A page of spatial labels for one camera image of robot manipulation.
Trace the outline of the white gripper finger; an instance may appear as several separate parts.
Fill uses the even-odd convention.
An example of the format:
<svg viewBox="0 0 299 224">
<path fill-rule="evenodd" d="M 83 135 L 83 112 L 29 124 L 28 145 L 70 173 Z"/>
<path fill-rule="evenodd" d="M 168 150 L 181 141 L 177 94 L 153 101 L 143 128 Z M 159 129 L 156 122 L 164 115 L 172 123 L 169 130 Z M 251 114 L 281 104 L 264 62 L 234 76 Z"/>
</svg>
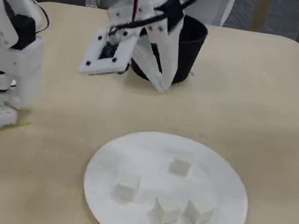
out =
<svg viewBox="0 0 299 224">
<path fill-rule="evenodd" d="M 161 88 L 160 91 L 167 91 L 171 86 L 178 67 L 179 53 L 179 37 L 183 28 L 184 19 L 173 28 L 168 36 L 167 53 L 164 57 L 161 72 Z"/>
<path fill-rule="evenodd" d="M 141 39 L 138 40 L 132 53 L 132 59 L 153 86 L 157 90 L 161 90 L 161 72 L 158 68 L 156 57 L 152 52 L 151 43 Z"/>
</svg>

